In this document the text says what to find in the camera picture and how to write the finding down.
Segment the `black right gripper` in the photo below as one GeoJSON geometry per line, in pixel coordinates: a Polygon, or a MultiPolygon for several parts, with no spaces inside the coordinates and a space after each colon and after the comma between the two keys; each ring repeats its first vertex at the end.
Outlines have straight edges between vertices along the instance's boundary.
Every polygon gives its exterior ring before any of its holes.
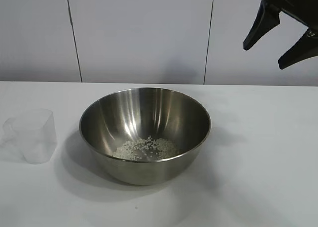
{"type": "Polygon", "coordinates": [[[318,55],[318,0],[262,0],[255,21],[243,42],[249,50],[256,42],[280,24],[280,11],[309,29],[279,60],[281,70],[318,55]]]}

